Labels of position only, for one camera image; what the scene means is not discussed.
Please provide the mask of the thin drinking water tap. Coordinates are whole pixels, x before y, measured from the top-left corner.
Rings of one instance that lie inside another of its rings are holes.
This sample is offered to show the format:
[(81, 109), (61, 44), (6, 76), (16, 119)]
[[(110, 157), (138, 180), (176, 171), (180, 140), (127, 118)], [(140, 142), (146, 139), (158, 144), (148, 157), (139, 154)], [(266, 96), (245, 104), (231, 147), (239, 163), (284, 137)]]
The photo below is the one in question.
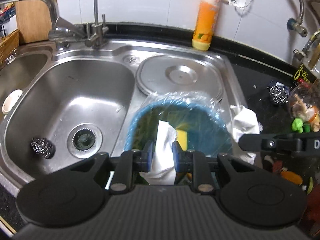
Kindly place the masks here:
[(85, 45), (93, 49), (99, 49), (104, 44), (104, 35), (108, 32), (105, 22), (105, 14), (103, 14), (103, 22), (99, 22), (98, 0), (93, 0), (94, 4), (94, 23), (86, 24), (87, 39)]

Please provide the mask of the round sink lid cover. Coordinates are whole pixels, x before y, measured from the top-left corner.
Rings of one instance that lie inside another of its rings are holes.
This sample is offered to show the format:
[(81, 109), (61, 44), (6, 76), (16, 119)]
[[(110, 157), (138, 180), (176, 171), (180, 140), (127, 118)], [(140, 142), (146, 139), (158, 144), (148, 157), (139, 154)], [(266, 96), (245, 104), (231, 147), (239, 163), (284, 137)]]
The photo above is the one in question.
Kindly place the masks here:
[(197, 91), (207, 93), (216, 101), (223, 98), (223, 82), (216, 68), (188, 57), (150, 57), (139, 65), (136, 81), (146, 95)]

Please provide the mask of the wicker basket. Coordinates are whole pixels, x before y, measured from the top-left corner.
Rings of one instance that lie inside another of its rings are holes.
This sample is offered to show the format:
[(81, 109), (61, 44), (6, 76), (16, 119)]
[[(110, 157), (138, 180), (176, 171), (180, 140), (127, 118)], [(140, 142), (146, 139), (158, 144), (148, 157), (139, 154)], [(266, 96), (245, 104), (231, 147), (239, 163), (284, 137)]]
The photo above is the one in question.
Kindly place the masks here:
[(19, 46), (20, 31), (15, 30), (8, 36), (1, 39), (0, 63), (3, 64), (9, 55)]

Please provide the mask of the main sink faucet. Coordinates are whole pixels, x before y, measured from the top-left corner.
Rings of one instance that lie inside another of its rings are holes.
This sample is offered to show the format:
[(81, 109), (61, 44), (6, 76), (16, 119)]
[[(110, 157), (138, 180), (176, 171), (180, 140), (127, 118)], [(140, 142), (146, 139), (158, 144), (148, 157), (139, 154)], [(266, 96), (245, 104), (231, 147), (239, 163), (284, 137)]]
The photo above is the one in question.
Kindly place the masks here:
[(22, 44), (50, 41), (62, 51), (86, 36), (82, 27), (60, 16), (56, 0), (1, 0), (1, 4), (12, 2)]

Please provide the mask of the yellow green sponge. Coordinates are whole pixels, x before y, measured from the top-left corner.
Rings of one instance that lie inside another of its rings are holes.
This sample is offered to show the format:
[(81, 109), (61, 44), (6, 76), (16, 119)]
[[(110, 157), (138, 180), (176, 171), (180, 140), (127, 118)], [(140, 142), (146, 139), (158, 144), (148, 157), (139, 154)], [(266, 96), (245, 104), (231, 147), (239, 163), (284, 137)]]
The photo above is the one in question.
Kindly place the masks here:
[(195, 134), (193, 132), (187, 132), (181, 129), (176, 129), (177, 136), (176, 140), (178, 141), (182, 150), (194, 150), (196, 146)]

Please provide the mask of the steel wool ball in sink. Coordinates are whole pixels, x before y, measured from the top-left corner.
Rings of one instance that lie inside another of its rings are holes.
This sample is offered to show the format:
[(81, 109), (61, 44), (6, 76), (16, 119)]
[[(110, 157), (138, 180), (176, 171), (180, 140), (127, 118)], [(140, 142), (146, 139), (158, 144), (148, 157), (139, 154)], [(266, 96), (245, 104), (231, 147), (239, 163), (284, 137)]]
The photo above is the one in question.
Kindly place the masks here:
[(31, 149), (44, 159), (50, 159), (55, 154), (55, 145), (47, 138), (33, 138), (30, 142)]

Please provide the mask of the blue bin with plastic liner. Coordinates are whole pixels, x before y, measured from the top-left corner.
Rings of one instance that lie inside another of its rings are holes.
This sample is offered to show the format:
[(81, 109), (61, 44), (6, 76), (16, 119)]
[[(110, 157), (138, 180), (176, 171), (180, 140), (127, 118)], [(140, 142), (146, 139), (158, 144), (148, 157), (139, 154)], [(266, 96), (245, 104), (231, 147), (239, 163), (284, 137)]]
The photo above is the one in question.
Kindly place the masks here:
[(129, 126), (124, 149), (143, 149), (154, 142), (150, 172), (140, 172), (143, 183), (172, 185), (176, 177), (172, 144), (178, 131), (187, 134), (186, 150), (208, 157), (232, 152), (232, 138), (224, 121), (225, 110), (204, 92), (173, 92), (146, 98)]

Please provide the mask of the stainless steel sink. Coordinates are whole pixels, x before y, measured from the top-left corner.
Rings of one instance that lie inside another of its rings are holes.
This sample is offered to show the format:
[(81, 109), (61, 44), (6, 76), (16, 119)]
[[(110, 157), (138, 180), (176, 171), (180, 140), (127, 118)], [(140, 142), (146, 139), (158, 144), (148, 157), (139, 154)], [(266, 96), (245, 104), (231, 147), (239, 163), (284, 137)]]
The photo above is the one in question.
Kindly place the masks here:
[[(51, 42), (22, 46), (1, 69), (1, 100), (17, 89), (22, 91), (11, 111), (1, 113), (1, 185), (16, 195), (33, 179), (80, 161), (67, 148), (70, 131), (80, 124), (101, 130), (98, 152), (119, 155), (130, 122), (148, 96), (137, 86), (137, 69), (158, 55), (212, 64), (223, 82), (223, 98), (215, 101), (226, 112), (225, 122), (235, 116), (231, 106), (239, 109), (246, 104), (232, 65), (221, 54), (133, 40), (110, 40), (101, 49), (83, 43), (64, 51), (56, 51)], [(43, 137), (55, 145), (50, 159), (30, 146), (33, 138)]]

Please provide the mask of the steel wool ball on counter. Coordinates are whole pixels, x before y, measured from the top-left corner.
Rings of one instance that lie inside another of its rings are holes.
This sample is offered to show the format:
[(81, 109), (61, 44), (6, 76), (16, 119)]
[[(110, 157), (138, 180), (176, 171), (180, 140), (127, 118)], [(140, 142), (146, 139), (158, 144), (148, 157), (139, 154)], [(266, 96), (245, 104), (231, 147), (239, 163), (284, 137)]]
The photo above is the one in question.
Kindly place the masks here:
[(281, 82), (271, 81), (268, 86), (268, 93), (274, 105), (284, 105), (288, 101), (290, 89)]

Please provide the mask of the orange carrot slice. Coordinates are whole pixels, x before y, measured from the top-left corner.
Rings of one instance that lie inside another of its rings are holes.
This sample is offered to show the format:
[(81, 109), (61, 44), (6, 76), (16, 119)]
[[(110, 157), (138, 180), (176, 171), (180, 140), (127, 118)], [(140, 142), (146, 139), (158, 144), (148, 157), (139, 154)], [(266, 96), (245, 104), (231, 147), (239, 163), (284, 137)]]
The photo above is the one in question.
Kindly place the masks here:
[(309, 108), (310, 112), (312, 113), (310, 119), (308, 120), (308, 123), (319, 125), (319, 113), (318, 108), (316, 106), (312, 106)]

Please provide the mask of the small green toy broccoli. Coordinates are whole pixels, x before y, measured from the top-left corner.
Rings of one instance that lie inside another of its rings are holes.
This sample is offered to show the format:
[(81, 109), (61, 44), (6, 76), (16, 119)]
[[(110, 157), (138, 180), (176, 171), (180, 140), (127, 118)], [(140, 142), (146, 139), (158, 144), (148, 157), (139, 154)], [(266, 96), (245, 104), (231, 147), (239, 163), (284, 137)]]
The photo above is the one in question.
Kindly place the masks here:
[(308, 122), (304, 122), (301, 118), (295, 118), (292, 122), (291, 129), (296, 133), (310, 133), (311, 127)]

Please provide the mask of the large soy sauce bottle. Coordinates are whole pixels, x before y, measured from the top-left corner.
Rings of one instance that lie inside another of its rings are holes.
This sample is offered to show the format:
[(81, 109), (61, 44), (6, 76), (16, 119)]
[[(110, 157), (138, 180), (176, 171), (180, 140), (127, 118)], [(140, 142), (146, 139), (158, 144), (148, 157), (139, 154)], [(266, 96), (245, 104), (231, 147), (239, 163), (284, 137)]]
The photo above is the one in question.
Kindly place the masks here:
[(319, 53), (313, 53), (302, 60), (293, 59), (296, 72), (293, 75), (295, 82), (305, 81), (319, 87)]

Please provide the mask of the wooden cutting board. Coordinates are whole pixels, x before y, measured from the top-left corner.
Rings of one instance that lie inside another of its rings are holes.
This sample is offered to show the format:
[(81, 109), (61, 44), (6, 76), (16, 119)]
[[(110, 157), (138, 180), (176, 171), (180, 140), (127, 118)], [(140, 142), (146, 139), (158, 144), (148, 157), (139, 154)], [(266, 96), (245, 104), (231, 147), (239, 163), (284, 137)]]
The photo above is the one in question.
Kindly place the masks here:
[(17, 28), (20, 31), (20, 43), (45, 41), (52, 28), (49, 9), (39, 0), (16, 3)]

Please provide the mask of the wall water valve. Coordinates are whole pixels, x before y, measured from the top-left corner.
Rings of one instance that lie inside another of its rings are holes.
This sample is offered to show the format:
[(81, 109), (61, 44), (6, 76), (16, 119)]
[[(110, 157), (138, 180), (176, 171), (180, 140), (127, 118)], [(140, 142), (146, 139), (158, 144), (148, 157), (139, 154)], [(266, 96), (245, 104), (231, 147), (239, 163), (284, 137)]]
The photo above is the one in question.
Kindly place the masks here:
[(289, 18), (287, 21), (287, 29), (289, 31), (297, 32), (301, 37), (307, 37), (308, 31), (294, 18)]

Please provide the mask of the white paper napkin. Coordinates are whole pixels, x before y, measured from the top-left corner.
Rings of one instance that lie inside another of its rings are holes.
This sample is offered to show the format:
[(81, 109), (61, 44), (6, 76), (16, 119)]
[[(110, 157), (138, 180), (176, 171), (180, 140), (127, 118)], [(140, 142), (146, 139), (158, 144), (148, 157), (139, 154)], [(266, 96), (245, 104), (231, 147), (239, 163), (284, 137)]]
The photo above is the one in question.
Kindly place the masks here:
[(231, 142), (239, 142), (244, 134), (259, 134), (260, 128), (257, 115), (251, 109), (231, 106), (235, 117), (225, 124), (217, 112), (200, 108), (182, 108), (174, 113), (167, 110), (168, 116), (157, 121), (157, 137), (155, 153), (152, 158), (150, 172), (140, 172), (140, 175), (150, 185), (172, 185), (176, 178), (172, 144), (176, 141), (176, 129), (195, 134), (195, 150), (215, 157), (218, 153), (231, 148)]

